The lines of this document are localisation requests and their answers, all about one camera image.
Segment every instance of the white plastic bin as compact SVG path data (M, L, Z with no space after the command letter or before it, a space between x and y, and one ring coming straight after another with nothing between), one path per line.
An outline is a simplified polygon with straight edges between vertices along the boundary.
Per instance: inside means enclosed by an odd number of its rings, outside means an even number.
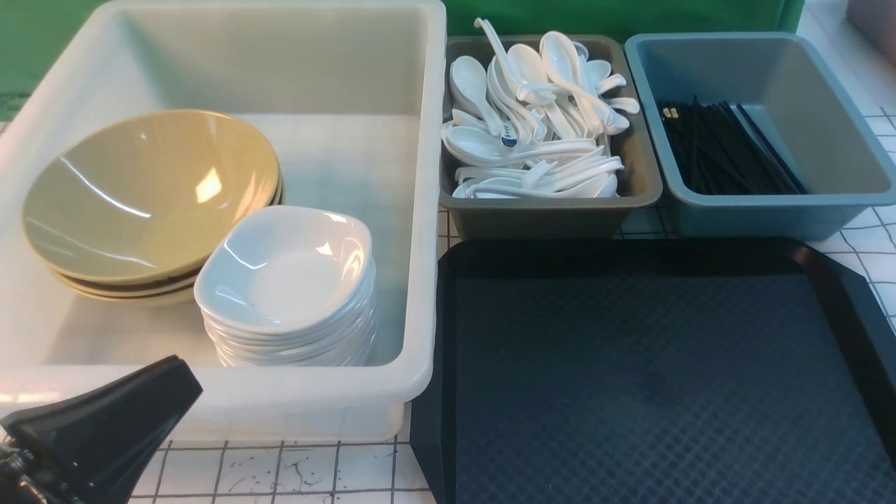
M432 372L445 13L437 0L124 0L100 7L0 139L0 414L176 353L205 389L176 439L385 439ZM222 368L194 304L88 300L20 223L31 182L103 126L210 109L274 145L287 203L374 237L381 330L362 368Z

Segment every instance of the gray plastic tray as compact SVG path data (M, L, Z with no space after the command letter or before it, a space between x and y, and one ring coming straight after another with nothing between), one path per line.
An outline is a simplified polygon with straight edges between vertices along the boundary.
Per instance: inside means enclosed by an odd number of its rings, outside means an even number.
M625 53L684 236L826 239L896 204L893 163L821 56L785 33L638 35ZM810 195L707 196L685 186L657 100L742 103Z
M637 98L631 84L632 76L622 47L612 39L599 35L573 35L591 53L591 58L607 60L615 73L629 82L608 97ZM504 45L524 43L538 49L540 36L503 37ZM483 65L494 53L485 37L450 37L445 48L447 65L460 56L473 56ZM452 97L445 93L444 119L451 118ZM632 210L650 206L662 194L656 156L642 114L629 116L632 127L612 137L610 149L622 158L625 170L619 178L616 198L582 199L461 199L452 197L457 187L454 171L458 162L442 149L442 190L439 204L451 211L458 234L462 239L555 239L608 238L616 234L625 217Z

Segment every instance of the stack of bowls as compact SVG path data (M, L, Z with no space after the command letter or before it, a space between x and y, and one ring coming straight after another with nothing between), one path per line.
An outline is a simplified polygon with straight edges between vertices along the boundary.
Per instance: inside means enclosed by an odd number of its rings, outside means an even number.
M151 305L193 298L211 252L248 214L283 201L280 165L232 117L170 110L81 140L37 177L25 237L67 287Z
M196 281L205 329L225 366L357 366L377 330L370 231L298 206L242 220Z

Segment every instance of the black serving tray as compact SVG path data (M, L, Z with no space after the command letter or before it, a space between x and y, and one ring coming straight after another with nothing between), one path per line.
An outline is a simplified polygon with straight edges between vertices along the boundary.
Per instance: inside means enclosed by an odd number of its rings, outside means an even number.
M464 242L410 443L439 504L896 502L894 378L802 243Z

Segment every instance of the blue plastic bin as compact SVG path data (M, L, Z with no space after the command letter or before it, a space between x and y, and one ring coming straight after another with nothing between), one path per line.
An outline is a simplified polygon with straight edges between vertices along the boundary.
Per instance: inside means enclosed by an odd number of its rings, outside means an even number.
M786 33L638 35L625 55L683 236L827 239L896 204L896 167L806 40ZM811 194L707 196L685 186L657 100L741 103Z

